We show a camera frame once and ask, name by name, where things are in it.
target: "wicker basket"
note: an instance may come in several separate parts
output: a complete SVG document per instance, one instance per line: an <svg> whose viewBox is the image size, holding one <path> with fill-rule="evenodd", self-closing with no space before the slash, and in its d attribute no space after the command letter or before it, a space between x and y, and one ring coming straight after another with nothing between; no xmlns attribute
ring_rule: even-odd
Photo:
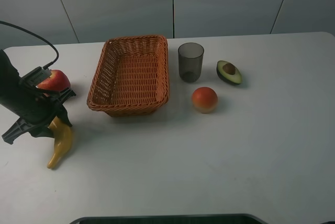
<svg viewBox="0 0 335 224"><path fill-rule="evenodd" d="M87 105L112 117L145 115L169 100L168 43L151 35L108 40Z"/></svg>

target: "apple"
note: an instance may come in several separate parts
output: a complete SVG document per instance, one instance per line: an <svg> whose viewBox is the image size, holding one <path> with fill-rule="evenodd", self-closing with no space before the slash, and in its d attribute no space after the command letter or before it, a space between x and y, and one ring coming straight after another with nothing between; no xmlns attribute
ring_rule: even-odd
<svg viewBox="0 0 335 224"><path fill-rule="evenodd" d="M60 70L51 70L51 76L37 85L40 89L49 89L51 91L62 91L71 87L68 77Z"/></svg>

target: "yellow banana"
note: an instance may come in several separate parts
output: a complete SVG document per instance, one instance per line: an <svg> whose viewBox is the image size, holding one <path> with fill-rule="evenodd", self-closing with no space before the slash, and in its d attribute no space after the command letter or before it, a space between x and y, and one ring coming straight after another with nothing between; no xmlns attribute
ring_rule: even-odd
<svg viewBox="0 0 335 224"><path fill-rule="evenodd" d="M53 119L49 128L54 134L54 153L47 167L53 169L58 161L71 149L73 137L71 128L58 117Z"/></svg>

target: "avocado pit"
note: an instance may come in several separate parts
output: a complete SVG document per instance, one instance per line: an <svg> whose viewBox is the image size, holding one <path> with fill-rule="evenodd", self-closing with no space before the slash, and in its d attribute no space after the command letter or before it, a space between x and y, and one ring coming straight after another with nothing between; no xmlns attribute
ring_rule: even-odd
<svg viewBox="0 0 335 224"><path fill-rule="evenodd" d="M227 63L222 68L229 75L235 75L236 73L236 68L232 63Z"/></svg>

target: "tabletop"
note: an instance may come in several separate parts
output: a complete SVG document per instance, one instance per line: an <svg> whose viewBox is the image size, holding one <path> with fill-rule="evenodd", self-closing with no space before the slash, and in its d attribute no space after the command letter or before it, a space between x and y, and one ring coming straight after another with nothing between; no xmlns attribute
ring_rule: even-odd
<svg viewBox="0 0 335 224"><path fill-rule="evenodd" d="M185 42L204 49L200 79L177 70ZM328 33L169 39L170 100L149 116L111 118L86 105L103 43L57 45L52 66L77 97L65 102L74 146L47 169L53 139L0 142L0 223L69 224L92 216L251 214L268 224L335 221L335 38ZM54 58L48 46L5 50L20 75ZM244 78L216 74L232 62ZM201 86L213 114L192 108ZM0 133L17 119L0 107Z"/></svg>

